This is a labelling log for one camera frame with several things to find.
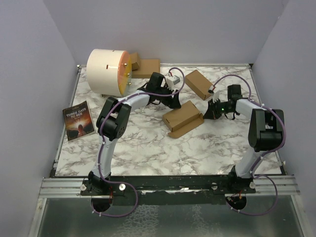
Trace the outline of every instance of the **book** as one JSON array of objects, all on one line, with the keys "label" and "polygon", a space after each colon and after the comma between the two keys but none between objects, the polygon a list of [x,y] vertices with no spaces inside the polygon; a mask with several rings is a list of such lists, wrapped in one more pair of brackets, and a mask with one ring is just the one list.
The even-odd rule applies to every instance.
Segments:
[{"label": "book", "polygon": [[95,133],[86,101],[63,110],[68,141]]}]

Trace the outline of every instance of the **brown box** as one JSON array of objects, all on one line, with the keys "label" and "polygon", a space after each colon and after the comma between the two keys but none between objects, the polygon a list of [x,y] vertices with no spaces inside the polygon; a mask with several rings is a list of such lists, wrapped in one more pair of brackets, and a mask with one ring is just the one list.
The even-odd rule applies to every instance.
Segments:
[{"label": "brown box", "polygon": [[179,138],[204,123],[203,115],[190,100],[180,109],[164,114],[162,121],[170,129],[168,135],[172,138]]},{"label": "brown box", "polygon": [[132,71],[139,69],[140,58],[138,56],[138,53],[131,53],[129,56],[130,56],[130,61],[132,63]]},{"label": "brown box", "polygon": [[211,96],[208,93],[209,88],[213,85],[198,70],[186,75],[186,84],[192,89],[202,100],[206,100]]},{"label": "brown box", "polygon": [[141,59],[140,66],[132,72],[132,78],[150,78],[153,73],[160,73],[160,59]]}]

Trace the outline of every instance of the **cylindrical drum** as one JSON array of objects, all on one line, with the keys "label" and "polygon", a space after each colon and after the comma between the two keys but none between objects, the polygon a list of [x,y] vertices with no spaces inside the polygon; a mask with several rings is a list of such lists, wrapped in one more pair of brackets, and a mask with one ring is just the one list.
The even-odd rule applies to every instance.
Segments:
[{"label": "cylindrical drum", "polygon": [[95,49],[87,62],[91,90],[104,95],[123,96],[132,77],[129,54],[121,50]]}]

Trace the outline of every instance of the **white marble surface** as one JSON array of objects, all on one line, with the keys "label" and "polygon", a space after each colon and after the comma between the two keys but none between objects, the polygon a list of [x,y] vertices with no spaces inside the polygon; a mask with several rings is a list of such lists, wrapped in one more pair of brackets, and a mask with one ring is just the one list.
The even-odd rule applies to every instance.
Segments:
[{"label": "white marble surface", "polygon": [[[161,67],[166,74],[170,67]],[[226,74],[244,77],[252,89],[252,98],[258,101],[255,87],[247,67],[180,67],[184,74],[198,69],[211,82]],[[148,79],[133,79],[129,92],[135,91]],[[248,95],[247,86],[238,78],[226,78],[217,85],[220,99],[227,100],[227,86],[241,84],[242,93]],[[207,100],[201,100],[185,85],[180,103],[191,100],[205,113]],[[73,105],[87,100],[96,123],[105,98],[90,90],[85,68],[79,78]],[[112,160],[112,175],[206,175],[228,174],[232,166],[247,150],[249,120],[237,116],[232,121],[222,116],[218,120],[205,120],[204,124],[178,139],[168,137],[168,128],[161,120],[170,109],[163,104],[149,105],[130,114],[127,130],[119,139]],[[56,176],[85,176],[92,169],[98,150],[98,134],[68,142],[61,149]],[[275,154],[265,158],[257,173],[280,174]]]}]

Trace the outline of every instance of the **wire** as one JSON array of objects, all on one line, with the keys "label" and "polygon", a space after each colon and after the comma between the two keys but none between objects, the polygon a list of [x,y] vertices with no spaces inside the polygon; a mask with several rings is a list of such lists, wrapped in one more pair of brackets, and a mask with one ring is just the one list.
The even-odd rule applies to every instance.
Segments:
[{"label": "wire", "polygon": [[260,177],[265,177],[265,178],[269,179],[269,180],[272,182],[272,184],[273,184],[273,186],[274,186],[274,188],[275,188],[275,190],[276,190],[276,200],[275,200],[275,202],[273,203],[272,207],[271,207],[269,210],[267,210],[267,211],[265,211],[265,212],[262,212],[262,213],[248,213],[248,212],[243,212],[243,211],[241,211],[241,210],[236,210],[236,209],[234,209],[233,207],[231,207],[231,206],[227,203],[227,205],[230,206],[230,208],[231,208],[232,210],[234,210],[234,211],[236,211],[236,212],[238,212],[238,213],[245,214],[245,215],[249,215],[249,216],[262,216],[262,215],[268,214],[269,212],[271,212],[271,211],[276,207],[276,205],[277,205],[277,200],[278,200],[277,186],[276,186],[276,184],[274,183],[274,181],[273,181],[271,178],[269,178],[267,175],[261,174],[261,175],[258,175],[258,176],[254,176],[253,170],[254,170],[254,168],[256,167],[256,165],[260,162],[261,157],[264,157],[265,155],[267,155],[267,154],[269,154],[269,153],[272,153],[272,152],[275,152],[275,151],[279,150],[281,147],[283,147],[283,145],[284,145],[284,143],[285,143],[285,140],[286,140],[286,130],[285,130],[285,126],[284,126],[284,123],[283,123],[283,121],[281,120],[281,118],[280,118],[272,109],[268,108],[268,107],[265,106],[264,104],[260,105],[259,103],[255,102],[254,100],[251,99],[251,88],[250,88],[250,85],[249,85],[249,83],[248,83],[244,78],[242,78],[241,76],[238,76],[238,75],[235,75],[235,74],[225,75],[225,76],[219,78],[219,79],[214,83],[214,85],[213,85],[213,86],[214,86],[214,89],[215,89],[215,85],[216,85],[219,81],[221,81],[222,79],[224,79],[224,78],[226,78],[226,77],[237,77],[237,78],[243,80],[243,81],[246,83],[246,85],[248,86],[248,89],[249,89],[249,96],[248,96],[248,98],[247,98],[248,101],[251,102],[252,104],[255,104],[256,106],[259,106],[259,107],[261,107],[261,108],[263,108],[263,109],[266,109],[266,110],[270,111],[271,114],[273,114],[273,116],[276,117],[276,119],[278,120],[278,122],[281,124],[282,130],[283,130],[283,139],[282,139],[282,142],[280,143],[280,145],[279,145],[277,148],[274,148],[274,149],[272,149],[272,150],[263,152],[263,153],[256,159],[256,161],[254,162],[254,164],[253,164],[253,165],[251,166],[251,168],[250,168],[251,177],[252,177],[253,179],[258,179],[258,178],[260,178]]},{"label": "wire", "polygon": [[155,94],[155,93],[150,93],[150,92],[141,92],[141,93],[137,93],[137,94],[130,95],[130,96],[128,96],[126,99],[123,99],[123,100],[118,101],[118,103],[113,106],[113,108],[109,111],[109,113],[108,113],[108,114],[106,115],[106,117],[104,118],[104,120],[103,120],[103,122],[102,122],[102,124],[101,124],[101,126],[100,126],[100,135],[101,135],[101,137],[102,137],[103,143],[101,144],[101,147],[100,147],[100,152],[99,152],[99,155],[98,155],[98,162],[97,162],[97,164],[98,164],[98,170],[99,170],[99,174],[100,174],[100,178],[101,178],[104,182],[106,182],[106,183],[108,183],[108,184],[125,184],[125,185],[127,185],[127,186],[130,186],[130,187],[132,188],[132,190],[134,191],[135,195],[136,195],[136,201],[135,201],[135,204],[134,204],[133,208],[132,208],[129,212],[125,213],[125,214],[112,215],[112,214],[107,214],[107,213],[103,213],[103,212],[97,212],[97,211],[94,209],[93,204],[91,204],[91,207],[92,207],[92,209],[93,209],[93,213],[97,213],[97,214],[99,214],[100,216],[102,215],[102,216],[109,216],[109,217],[124,217],[124,216],[129,215],[130,213],[132,213],[132,212],[136,209],[137,204],[138,204],[138,194],[137,194],[137,190],[135,189],[135,187],[134,187],[133,185],[131,185],[130,183],[127,183],[127,182],[114,182],[114,181],[106,180],[106,179],[104,178],[102,172],[101,172],[101,164],[100,164],[101,154],[102,154],[102,150],[103,150],[103,148],[104,148],[104,146],[105,146],[105,143],[106,143],[106,141],[105,141],[105,136],[103,135],[103,127],[104,127],[105,122],[106,122],[106,121],[108,120],[108,118],[110,117],[110,115],[113,113],[113,111],[114,111],[121,103],[123,103],[123,102],[125,102],[125,101],[127,101],[127,100],[129,100],[129,99],[131,99],[131,98],[133,98],[133,97],[135,97],[135,96],[138,96],[138,95],[154,95],[154,96],[161,96],[161,97],[169,97],[169,96],[173,96],[173,95],[176,95],[176,94],[180,93],[180,91],[183,89],[183,87],[184,87],[184,85],[185,85],[185,76],[184,76],[183,71],[182,71],[181,69],[179,69],[179,68],[176,68],[176,67],[170,68],[170,69],[169,69],[169,73],[170,73],[171,70],[174,70],[174,69],[178,70],[178,71],[182,74],[182,77],[183,77],[182,86],[180,87],[180,89],[179,89],[178,91],[176,91],[176,92],[174,92],[174,93],[172,93],[172,94],[169,94],[169,95],[160,95],[160,94]]}]

